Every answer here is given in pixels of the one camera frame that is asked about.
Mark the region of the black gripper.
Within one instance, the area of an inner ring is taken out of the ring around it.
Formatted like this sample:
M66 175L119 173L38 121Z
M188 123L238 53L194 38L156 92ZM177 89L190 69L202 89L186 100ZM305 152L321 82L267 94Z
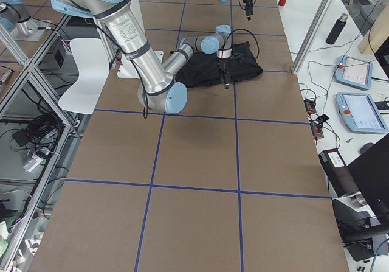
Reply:
M218 59L218 72L221 75L221 81L224 84L224 89L230 88L230 60L229 58Z
M243 0L243 3L245 4L244 6L245 16L247 20L250 21L253 15L253 0Z

